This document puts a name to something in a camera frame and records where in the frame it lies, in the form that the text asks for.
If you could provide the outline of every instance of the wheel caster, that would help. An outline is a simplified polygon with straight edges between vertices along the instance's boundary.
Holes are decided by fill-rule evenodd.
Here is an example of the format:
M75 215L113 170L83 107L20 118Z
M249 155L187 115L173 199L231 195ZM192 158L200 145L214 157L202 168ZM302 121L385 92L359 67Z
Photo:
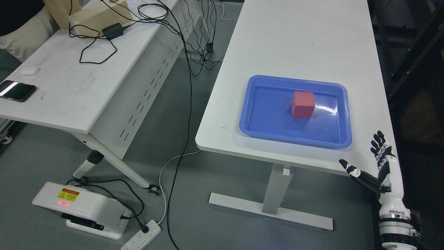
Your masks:
M9 144L9 143L11 143L11 141L12 141L12 136L10 136L10 135L7 135L7 136L5 136L5 138L3 138L3 140L1 140L1 144Z
M213 52L213 42L210 42L210 43L206 44L206 52L207 53L212 53Z
M149 187L147 187L148 193L151 195L159 196L160 187L158 185L151 184Z

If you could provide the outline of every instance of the black power adapter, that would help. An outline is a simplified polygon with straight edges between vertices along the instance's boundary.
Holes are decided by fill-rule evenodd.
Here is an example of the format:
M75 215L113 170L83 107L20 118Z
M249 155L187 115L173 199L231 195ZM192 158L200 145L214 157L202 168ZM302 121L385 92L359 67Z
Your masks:
M116 23L104 28L102 32L108 40L112 40L123 35L124 30L125 28L120 23Z

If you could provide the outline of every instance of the red cube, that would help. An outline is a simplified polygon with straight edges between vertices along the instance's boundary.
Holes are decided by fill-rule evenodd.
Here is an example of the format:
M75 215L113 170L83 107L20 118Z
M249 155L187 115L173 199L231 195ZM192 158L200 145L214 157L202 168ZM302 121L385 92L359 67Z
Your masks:
M294 92L291 101L291 115L293 117L310 118L314 111L313 92Z

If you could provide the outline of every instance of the tabletop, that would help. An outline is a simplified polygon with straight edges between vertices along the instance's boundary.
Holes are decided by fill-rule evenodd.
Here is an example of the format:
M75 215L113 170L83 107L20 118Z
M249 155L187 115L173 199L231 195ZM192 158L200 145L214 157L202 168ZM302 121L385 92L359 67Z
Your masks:
M254 75L344 86L352 144L325 149L241 132ZM196 135L200 149L347 175L338 163L343 158L377 176L370 141L378 130L394 145L367 1L245 0Z
M163 3L172 9L177 1ZM137 6L147 3L157 1L132 0L128 6L136 12ZM164 12L147 8L144 13L160 16ZM80 52L88 43L70 38L67 30L57 31L7 78L35 85L37 91L24 103L1 99L0 117L88 133L160 27L141 23L131 26L123 36L112 40L117 53L100 65L80 64ZM100 62L113 51L109 41L97 41L85 51L82 60ZM39 69L37 74L21 75L21 70L30 66Z

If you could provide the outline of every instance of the blue tray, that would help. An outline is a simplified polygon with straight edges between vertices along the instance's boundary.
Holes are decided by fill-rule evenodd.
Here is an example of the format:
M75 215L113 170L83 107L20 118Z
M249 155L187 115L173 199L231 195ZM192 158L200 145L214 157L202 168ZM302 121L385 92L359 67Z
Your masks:
M313 92L311 118L292 117L295 91ZM339 84L253 76L248 82L239 123L247 135L322 148L346 148L352 143L347 90Z

